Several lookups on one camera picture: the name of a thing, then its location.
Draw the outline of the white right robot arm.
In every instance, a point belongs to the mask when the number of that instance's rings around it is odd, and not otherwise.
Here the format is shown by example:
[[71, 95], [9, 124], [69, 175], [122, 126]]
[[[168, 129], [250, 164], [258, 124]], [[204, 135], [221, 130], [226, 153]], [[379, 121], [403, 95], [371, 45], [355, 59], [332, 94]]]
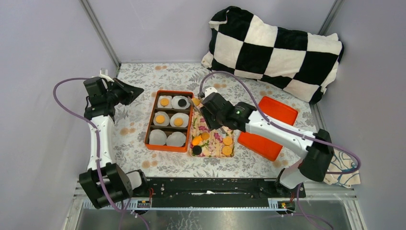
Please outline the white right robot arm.
[[311, 180], [322, 182], [334, 151], [330, 135], [325, 130], [317, 133], [295, 128], [265, 115], [257, 106], [239, 102], [231, 104], [213, 92], [202, 101], [202, 114], [210, 129], [227, 127], [273, 141], [295, 153], [300, 160], [281, 170], [275, 182], [275, 193], [287, 197], [297, 185]]

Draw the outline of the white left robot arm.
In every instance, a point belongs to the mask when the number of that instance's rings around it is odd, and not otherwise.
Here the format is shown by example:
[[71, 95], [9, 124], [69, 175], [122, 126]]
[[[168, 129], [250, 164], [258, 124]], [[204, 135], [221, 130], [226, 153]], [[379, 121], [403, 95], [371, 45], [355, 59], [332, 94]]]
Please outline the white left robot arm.
[[144, 90], [106, 75], [84, 81], [87, 91], [84, 118], [91, 133], [90, 161], [79, 183], [96, 209], [125, 201], [148, 192], [141, 170], [125, 173], [113, 154], [112, 133], [115, 106], [131, 104]]

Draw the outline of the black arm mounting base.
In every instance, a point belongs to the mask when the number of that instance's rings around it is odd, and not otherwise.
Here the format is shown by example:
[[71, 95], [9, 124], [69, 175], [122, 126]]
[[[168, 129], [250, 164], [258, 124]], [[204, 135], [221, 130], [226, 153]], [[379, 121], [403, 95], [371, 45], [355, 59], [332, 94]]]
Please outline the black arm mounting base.
[[269, 201], [305, 198], [304, 186], [285, 189], [263, 178], [149, 177], [133, 198], [146, 198], [153, 208], [266, 208]]

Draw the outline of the floral cookie tray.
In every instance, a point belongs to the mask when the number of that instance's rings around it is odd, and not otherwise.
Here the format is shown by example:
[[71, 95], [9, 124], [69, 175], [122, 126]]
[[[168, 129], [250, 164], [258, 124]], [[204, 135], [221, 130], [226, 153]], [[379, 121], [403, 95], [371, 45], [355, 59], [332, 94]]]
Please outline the floral cookie tray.
[[[208, 140], [203, 140], [199, 146], [202, 147], [202, 153], [199, 156], [192, 156], [192, 140], [194, 137], [201, 135], [204, 132], [210, 134]], [[233, 139], [233, 144], [230, 147], [233, 149], [233, 153], [230, 156], [225, 156], [221, 153], [224, 143], [222, 142], [223, 138], [231, 137]], [[192, 117], [192, 126], [191, 126], [191, 141], [189, 148], [189, 155], [192, 157], [201, 157], [201, 158], [232, 158], [234, 157], [234, 147], [235, 147], [235, 134], [234, 131], [223, 127], [222, 130], [212, 130], [210, 131], [202, 115], [196, 114], [193, 112]]]

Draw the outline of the orange cookie box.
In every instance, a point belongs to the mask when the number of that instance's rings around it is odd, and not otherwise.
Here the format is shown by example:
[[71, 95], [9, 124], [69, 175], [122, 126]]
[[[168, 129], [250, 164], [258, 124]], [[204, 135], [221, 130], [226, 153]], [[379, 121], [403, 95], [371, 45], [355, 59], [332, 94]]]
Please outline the orange cookie box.
[[[168, 109], [168, 108], [158, 108], [157, 107], [157, 103], [158, 103], [158, 98], [159, 96], [162, 95], [169, 95], [169, 96], [185, 96], [185, 97], [191, 97], [193, 98], [194, 94], [192, 92], [183, 92], [183, 91], [169, 91], [169, 90], [159, 90], [157, 91], [156, 97], [154, 99], [153, 102], [153, 107], [151, 110], [151, 115], [150, 115], [150, 119], [148, 122], [148, 126], [147, 126], [147, 132], [146, 132], [146, 136], [145, 136], [145, 140], [144, 140], [144, 144], [147, 147], [147, 149], [149, 150], [159, 150], [159, 151], [172, 151], [172, 152], [186, 152], [188, 149], [188, 142], [190, 140], [189, 136], [190, 136], [190, 132], [191, 132], [191, 122], [192, 122], [192, 107], [190, 105], [190, 107], [188, 109]], [[154, 114], [158, 111], [162, 111], [162, 112], [166, 112], [169, 117], [171, 118], [175, 113], [184, 113], [187, 114], [189, 116], [189, 123], [187, 127], [172, 127], [170, 124], [168, 126], [156, 126], [153, 124], [153, 118], [154, 118]], [[183, 147], [172, 147], [172, 146], [167, 146], [166, 144], [161, 146], [161, 145], [150, 145], [148, 143], [149, 141], [149, 134], [150, 131], [153, 129], [160, 129], [162, 131], [165, 132], [165, 134], [167, 135], [167, 138], [170, 134], [172, 134], [173, 132], [182, 132], [186, 135], [186, 143]]]

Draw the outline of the black sandwich cookie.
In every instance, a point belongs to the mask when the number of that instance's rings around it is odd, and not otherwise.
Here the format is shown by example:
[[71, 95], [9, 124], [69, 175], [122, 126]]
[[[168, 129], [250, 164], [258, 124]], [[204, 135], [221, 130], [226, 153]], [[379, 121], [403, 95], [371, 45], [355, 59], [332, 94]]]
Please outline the black sandwich cookie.
[[178, 100], [177, 105], [180, 108], [185, 108], [188, 105], [188, 102], [187, 102], [187, 100], [181, 98], [181, 99]]
[[193, 146], [192, 148], [192, 156], [199, 156], [202, 153], [201, 146]]

